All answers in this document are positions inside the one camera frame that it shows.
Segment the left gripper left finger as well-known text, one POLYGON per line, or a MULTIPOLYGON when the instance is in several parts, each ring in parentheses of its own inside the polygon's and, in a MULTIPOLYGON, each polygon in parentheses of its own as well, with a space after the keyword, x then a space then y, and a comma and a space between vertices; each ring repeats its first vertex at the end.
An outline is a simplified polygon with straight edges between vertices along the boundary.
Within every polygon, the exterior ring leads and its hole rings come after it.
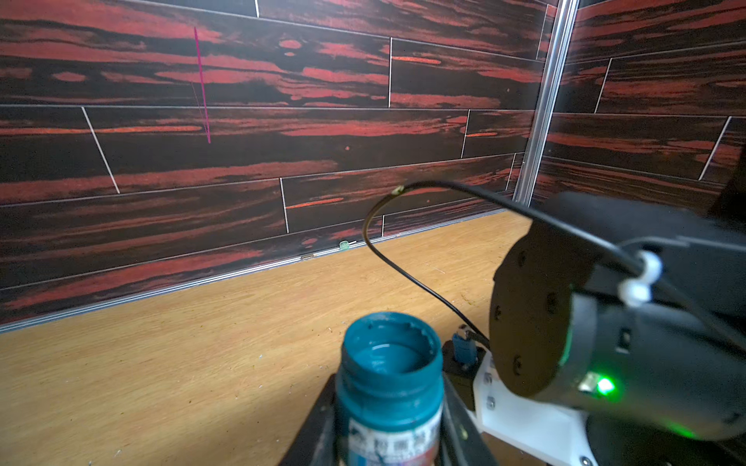
POLYGON ((279 465, 336 465, 335 418, 335 374, 332 374, 279 465))

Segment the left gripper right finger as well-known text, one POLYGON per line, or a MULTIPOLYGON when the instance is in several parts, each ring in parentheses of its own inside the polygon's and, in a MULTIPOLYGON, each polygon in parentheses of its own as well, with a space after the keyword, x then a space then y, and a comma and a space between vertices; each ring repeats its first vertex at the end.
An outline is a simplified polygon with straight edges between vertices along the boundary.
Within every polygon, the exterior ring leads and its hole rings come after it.
POLYGON ((441 464, 452 466, 497 466, 470 411, 448 378, 444 379, 441 419, 441 464))

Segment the blue paint jar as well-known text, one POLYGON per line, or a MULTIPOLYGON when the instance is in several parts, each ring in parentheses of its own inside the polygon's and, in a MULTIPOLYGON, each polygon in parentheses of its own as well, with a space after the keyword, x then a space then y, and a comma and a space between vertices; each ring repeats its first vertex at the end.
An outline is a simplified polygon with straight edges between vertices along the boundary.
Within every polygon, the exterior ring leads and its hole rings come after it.
POLYGON ((347 329, 335 376, 336 443, 345 465, 431 465, 445 384, 436 332, 406 314, 374 313, 347 329))

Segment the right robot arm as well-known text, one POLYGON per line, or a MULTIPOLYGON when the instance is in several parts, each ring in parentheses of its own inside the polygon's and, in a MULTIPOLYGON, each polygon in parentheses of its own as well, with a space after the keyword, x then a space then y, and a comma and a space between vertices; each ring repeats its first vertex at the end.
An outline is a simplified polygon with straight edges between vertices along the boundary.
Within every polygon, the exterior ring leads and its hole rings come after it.
POLYGON ((678 298, 650 286, 636 306, 619 286, 639 277, 612 256, 654 254, 661 276, 730 329, 745 328, 745 213, 564 192, 497 268, 490 340, 516 396, 585 415, 598 465, 741 465, 745 351, 678 298))

